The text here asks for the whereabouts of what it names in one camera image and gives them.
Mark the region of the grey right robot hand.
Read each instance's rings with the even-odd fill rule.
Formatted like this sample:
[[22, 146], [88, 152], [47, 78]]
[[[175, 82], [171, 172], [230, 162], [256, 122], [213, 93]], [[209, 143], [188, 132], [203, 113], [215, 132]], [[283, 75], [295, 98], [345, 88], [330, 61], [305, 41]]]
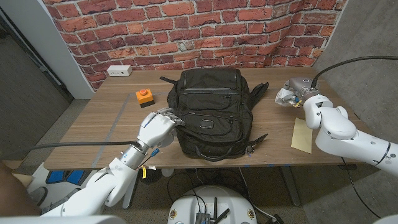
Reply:
[[302, 77], [289, 79], [285, 82], [284, 89], [290, 93], [283, 97], [283, 100], [303, 105], [306, 100], [320, 93], [317, 88], [312, 87], [312, 81], [310, 78]]

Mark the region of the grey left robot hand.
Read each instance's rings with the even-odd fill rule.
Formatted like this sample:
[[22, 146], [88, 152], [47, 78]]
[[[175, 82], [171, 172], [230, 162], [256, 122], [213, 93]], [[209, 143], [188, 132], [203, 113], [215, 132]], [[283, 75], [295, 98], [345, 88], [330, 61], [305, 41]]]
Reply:
[[140, 125], [137, 135], [139, 148], [146, 152], [148, 148], [169, 146], [177, 135], [175, 127], [184, 125], [185, 122], [172, 113], [172, 108], [151, 112]]

